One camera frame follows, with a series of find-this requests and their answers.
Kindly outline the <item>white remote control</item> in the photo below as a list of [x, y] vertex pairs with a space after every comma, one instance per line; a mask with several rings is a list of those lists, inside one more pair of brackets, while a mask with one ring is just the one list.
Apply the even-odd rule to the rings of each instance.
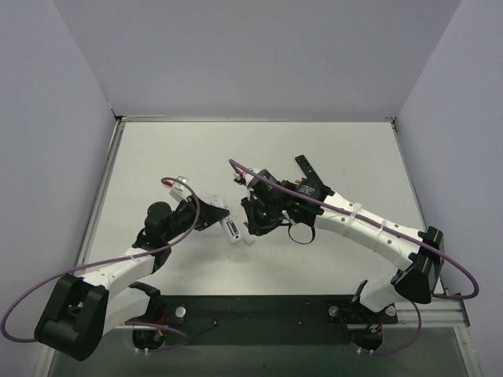
[[240, 230], [237, 227], [236, 222], [228, 208], [227, 202], [221, 196], [214, 196], [212, 200], [212, 205], [217, 208], [221, 208], [227, 211], [227, 215], [219, 221], [222, 231], [224, 232], [227, 240], [231, 245], [238, 244], [241, 242], [242, 237]]

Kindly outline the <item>white battery cover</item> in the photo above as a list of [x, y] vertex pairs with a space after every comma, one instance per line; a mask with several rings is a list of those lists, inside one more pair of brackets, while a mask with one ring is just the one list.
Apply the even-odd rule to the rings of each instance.
[[249, 246], [255, 243], [255, 240], [252, 237], [246, 235], [243, 236], [243, 241]]

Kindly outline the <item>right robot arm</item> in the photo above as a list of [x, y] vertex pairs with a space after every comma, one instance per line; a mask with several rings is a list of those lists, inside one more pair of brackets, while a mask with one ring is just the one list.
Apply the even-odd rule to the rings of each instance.
[[431, 302], [442, 262], [426, 249], [439, 247], [442, 234], [388, 221], [359, 203], [344, 199], [312, 170], [300, 180], [278, 181], [268, 170], [235, 170], [234, 180], [248, 193], [241, 200], [250, 234], [263, 236], [280, 226], [306, 225], [348, 238], [389, 261], [394, 268], [373, 280], [363, 280], [353, 299], [378, 313], [396, 302]]

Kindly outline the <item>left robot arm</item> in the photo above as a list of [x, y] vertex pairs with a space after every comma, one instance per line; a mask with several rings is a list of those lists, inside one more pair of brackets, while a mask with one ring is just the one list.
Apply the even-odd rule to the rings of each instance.
[[211, 203], [188, 196], [176, 208], [165, 202], [150, 205], [143, 229], [121, 261], [57, 280], [35, 327], [35, 340], [84, 361], [116, 326], [133, 318], [154, 322], [161, 313], [153, 298], [159, 292], [140, 280], [164, 265], [176, 237], [190, 229], [224, 225], [230, 217], [227, 203], [218, 196]]

